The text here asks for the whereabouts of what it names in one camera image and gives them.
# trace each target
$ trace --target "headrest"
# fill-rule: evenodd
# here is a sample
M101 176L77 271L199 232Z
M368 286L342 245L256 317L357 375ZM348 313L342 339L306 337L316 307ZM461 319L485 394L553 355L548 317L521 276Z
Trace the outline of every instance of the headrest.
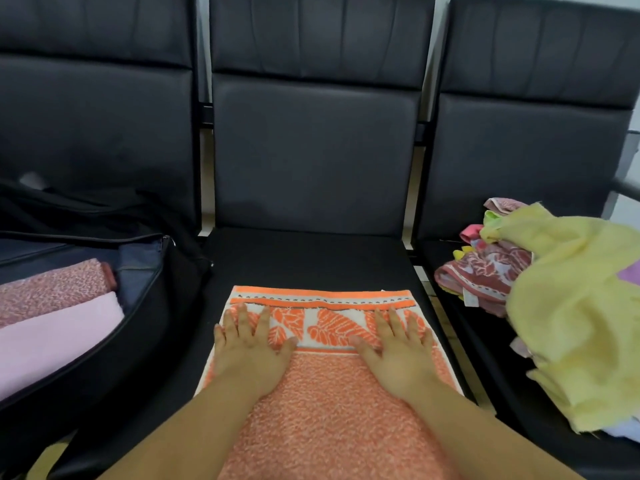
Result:
M421 89L434 0L210 0L214 72Z
M631 109L640 12L557 0L452 0L441 91Z
M0 52L191 67L190 0L0 0Z

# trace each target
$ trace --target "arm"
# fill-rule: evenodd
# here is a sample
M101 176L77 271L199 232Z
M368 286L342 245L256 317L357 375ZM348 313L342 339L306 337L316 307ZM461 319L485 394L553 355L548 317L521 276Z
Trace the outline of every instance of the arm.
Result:
M218 477L240 428L258 400L270 393L289 366L295 340L280 353L268 345L269 309L253 334L246 307L238 326L228 312L216 325L211 384L108 469L101 480L212 480Z
M468 480L579 480L582 477L482 411L437 377L431 361L433 336L420 339L415 318L405 333L395 310L390 325L376 311L383 344L377 354L363 340L351 343L391 395L407 402L427 424Z

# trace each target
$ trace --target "hand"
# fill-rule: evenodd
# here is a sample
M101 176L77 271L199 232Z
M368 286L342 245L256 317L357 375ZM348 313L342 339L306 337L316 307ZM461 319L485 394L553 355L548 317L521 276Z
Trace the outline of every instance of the hand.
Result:
M223 316L224 328L219 324L214 329L216 346L213 364L216 378L228 377L240 381L254 401L273 391L289 367L291 355L298 339L292 337L284 342L280 352L273 350L268 343L269 317L268 306L262 309L255 334L249 324L246 305L237 307L238 325L227 310Z
M430 330L420 339L415 317L409 317L407 332L395 309L389 309L389 323L376 310L376 329L382 341L379 355L361 337L349 338L382 387L391 395L412 404L424 386L439 381L431 359L433 335Z

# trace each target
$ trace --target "finger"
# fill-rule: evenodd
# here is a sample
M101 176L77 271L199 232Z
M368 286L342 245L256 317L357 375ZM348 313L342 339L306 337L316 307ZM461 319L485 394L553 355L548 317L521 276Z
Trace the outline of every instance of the finger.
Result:
M389 323L391 323L391 330L393 330L396 338L406 340L404 327L402 326L402 322L400 321L400 317L398 317L395 308L389 308Z
M231 343L238 338L238 330L231 310L227 310L224 316L222 316L222 325L225 327L226 343Z
M238 337L241 339L251 339L253 333L251 331L251 325L249 324L249 313L246 310L246 305L241 303L238 306Z
M409 315L409 318L407 318L407 330L409 341L419 344L420 332L418 332L418 320L416 320L415 315Z
M378 336L382 343L384 344L386 340L393 339L394 333L391 331L391 327L382 316L382 312L380 310L376 310L374 313L374 317L376 320L376 331L378 332Z
M225 338L225 331L222 330L222 325L220 323L216 323L215 327L213 327L213 343L216 347L224 347L227 339Z
M286 339L280 348L280 352L278 353L278 357L282 361L282 365L284 370L286 371L289 367L289 362L291 362L291 356L293 355L293 351L298 346L298 339L296 337L290 337Z
M430 329L424 331L422 345L426 349L430 349L431 347L433 347L433 332Z
M380 358L380 355L373 350L372 346L366 343L362 337L358 337L357 335L350 336L349 343L355 347L358 355L362 357L369 370L372 372L375 371L382 359Z
M258 326L255 328L255 338L261 343L267 343L269 339L269 321L271 318L271 309L265 306L258 318Z

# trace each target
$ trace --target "open duffel bag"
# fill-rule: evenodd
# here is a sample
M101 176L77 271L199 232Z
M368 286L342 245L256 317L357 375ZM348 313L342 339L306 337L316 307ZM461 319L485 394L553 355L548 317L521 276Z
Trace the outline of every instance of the open duffel bag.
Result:
M132 189L65 195L0 180L0 472L73 431L116 386L152 387L171 366L211 269L195 236Z

